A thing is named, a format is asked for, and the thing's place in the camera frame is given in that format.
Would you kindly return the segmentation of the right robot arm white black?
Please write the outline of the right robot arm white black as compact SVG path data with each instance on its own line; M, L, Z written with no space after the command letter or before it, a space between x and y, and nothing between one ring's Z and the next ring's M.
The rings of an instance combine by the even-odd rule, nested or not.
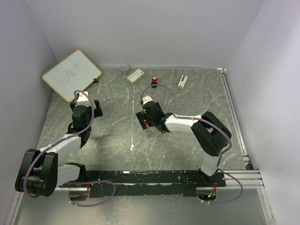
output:
M210 186L215 181L215 174L221 158L221 151L230 145L231 132L211 112L203 115L182 116L164 113L158 102L147 97L141 100L142 111L136 116L143 129L155 127L161 133L191 133L204 150L204 160L200 167L199 182Z

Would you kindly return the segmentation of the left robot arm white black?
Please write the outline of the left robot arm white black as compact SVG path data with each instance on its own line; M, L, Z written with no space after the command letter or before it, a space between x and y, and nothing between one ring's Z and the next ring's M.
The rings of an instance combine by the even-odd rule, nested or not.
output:
M38 155L46 148L29 149L25 152L15 181L16 191L24 191L26 173L35 160L36 163L27 179L27 191L31 195L50 196L57 186L65 183L72 182L76 187L82 187L87 183L85 165L66 163L59 167L59 161L85 146L91 133L91 127L88 127L91 119L103 115L99 100L95 99L94 103L96 106L94 115L91 106L81 105L78 102L70 103L72 122L63 140L44 152L40 158Z

